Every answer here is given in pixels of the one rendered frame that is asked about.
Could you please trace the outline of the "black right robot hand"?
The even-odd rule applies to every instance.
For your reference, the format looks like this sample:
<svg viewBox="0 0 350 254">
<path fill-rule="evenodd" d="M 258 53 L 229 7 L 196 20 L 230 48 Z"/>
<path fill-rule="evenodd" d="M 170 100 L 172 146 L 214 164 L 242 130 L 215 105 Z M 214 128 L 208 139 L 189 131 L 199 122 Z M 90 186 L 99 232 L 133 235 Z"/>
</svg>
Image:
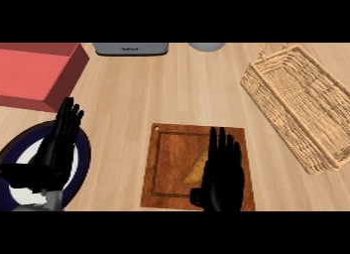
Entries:
<svg viewBox="0 0 350 254">
<path fill-rule="evenodd" d="M 242 209 L 243 189 L 240 145 L 223 127 L 212 127 L 201 186 L 190 189 L 189 201 L 206 212 L 237 212 Z"/>
</svg>

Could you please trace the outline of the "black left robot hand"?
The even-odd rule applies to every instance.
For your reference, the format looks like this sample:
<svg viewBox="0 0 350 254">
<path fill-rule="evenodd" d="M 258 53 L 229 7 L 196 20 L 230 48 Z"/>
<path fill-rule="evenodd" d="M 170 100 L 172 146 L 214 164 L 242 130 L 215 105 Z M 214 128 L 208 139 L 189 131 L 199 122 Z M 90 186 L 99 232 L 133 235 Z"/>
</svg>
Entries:
<svg viewBox="0 0 350 254">
<path fill-rule="evenodd" d="M 74 99 L 63 99 L 50 134 L 43 139 L 31 164 L 0 165 L 0 178 L 12 189 L 59 191 L 69 179 L 75 141 L 84 112 Z"/>
</svg>

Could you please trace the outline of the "golden croissant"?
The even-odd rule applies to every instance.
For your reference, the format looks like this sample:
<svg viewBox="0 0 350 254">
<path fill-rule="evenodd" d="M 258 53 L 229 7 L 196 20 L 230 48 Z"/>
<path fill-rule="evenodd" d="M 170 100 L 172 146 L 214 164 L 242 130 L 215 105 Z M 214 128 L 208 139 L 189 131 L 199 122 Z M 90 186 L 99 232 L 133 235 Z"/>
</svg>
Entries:
<svg viewBox="0 0 350 254">
<path fill-rule="evenodd" d="M 208 149 L 203 149 L 198 154 L 189 173 L 184 177 L 183 180 L 184 184 L 193 184 L 202 179 L 206 160 L 208 160 Z"/>
</svg>

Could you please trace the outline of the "brown wooden cutting board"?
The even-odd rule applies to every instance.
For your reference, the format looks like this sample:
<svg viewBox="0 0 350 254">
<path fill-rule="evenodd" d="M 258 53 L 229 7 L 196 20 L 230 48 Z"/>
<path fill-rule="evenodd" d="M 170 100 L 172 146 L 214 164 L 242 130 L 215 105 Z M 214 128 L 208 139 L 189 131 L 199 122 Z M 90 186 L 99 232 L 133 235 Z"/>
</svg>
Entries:
<svg viewBox="0 0 350 254">
<path fill-rule="evenodd" d="M 201 186 L 201 181 L 184 184 L 199 152 L 209 147 L 209 129 L 212 127 L 158 124 L 150 128 L 146 171 L 140 205 L 143 207 L 203 210 L 189 201 L 190 189 Z M 245 174 L 245 189 L 242 209 L 255 209 L 252 182 L 245 144 L 245 130 L 226 128 L 226 134 L 233 136 L 240 145 L 242 169 Z"/>
</svg>

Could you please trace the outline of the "tan wicker basket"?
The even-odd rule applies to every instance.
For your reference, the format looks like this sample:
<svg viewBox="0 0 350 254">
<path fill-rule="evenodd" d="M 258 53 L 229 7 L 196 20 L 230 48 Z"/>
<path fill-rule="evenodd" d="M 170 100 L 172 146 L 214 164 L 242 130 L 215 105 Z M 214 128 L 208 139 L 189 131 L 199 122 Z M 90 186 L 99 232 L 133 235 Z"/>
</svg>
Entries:
<svg viewBox="0 0 350 254">
<path fill-rule="evenodd" d="M 304 170 L 350 163 L 350 90 L 298 45 L 249 63 L 240 86 Z"/>
</svg>

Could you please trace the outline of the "white plate with dark rim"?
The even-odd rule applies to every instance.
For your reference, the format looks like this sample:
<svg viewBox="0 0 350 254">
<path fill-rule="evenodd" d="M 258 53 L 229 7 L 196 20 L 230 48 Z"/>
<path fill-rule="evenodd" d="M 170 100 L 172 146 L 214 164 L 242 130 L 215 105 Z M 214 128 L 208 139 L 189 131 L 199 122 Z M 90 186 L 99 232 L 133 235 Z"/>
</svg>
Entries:
<svg viewBox="0 0 350 254">
<path fill-rule="evenodd" d="M 53 121 L 46 121 L 34 125 L 10 140 L 0 150 L 0 165 L 10 163 L 28 164 L 32 161 L 43 139 L 51 132 L 53 124 Z M 79 130 L 74 148 L 71 176 L 63 186 L 62 207 L 66 207 L 81 188 L 87 176 L 88 162 L 90 144 L 87 134 L 84 130 Z M 0 211 L 15 209 L 17 202 L 13 200 L 10 191 L 20 190 L 12 189 L 6 180 L 0 178 Z"/>
</svg>

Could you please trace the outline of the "red square tray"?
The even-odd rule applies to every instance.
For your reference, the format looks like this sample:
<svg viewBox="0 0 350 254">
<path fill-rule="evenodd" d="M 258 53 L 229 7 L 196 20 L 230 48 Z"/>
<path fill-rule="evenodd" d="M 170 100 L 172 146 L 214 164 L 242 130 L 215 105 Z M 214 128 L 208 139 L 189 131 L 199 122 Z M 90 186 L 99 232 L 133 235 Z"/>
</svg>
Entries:
<svg viewBox="0 0 350 254">
<path fill-rule="evenodd" d="M 56 112 L 87 60 L 79 43 L 0 43 L 0 106 Z"/>
</svg>

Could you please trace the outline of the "grey appliance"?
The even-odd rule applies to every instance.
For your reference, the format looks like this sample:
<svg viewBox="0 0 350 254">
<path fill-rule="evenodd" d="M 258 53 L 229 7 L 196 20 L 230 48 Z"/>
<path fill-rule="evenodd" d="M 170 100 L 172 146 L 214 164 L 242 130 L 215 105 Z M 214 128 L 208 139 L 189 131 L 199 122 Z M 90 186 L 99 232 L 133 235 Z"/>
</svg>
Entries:
<svg viewBox="0 0 350 254">
<path fill-rule="evenodd" d="M 168 51 L 167 43 L 93 43 L 100 56 L 162 56 Z"/>
</svg>

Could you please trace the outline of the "pale grey round object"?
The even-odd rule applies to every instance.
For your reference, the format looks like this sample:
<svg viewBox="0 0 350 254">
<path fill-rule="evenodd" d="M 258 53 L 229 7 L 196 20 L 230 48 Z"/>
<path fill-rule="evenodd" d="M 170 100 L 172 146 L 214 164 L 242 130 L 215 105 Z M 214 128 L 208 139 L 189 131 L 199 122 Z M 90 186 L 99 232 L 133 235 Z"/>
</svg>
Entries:
<svg viewBox="0 0 350 254">
<path fill-rule="evenodd" d="M 196 51 L 208 53 L 215 52 L 224 46 L 224 43 L 190 43 L 189 46 Z"/>
</svg>

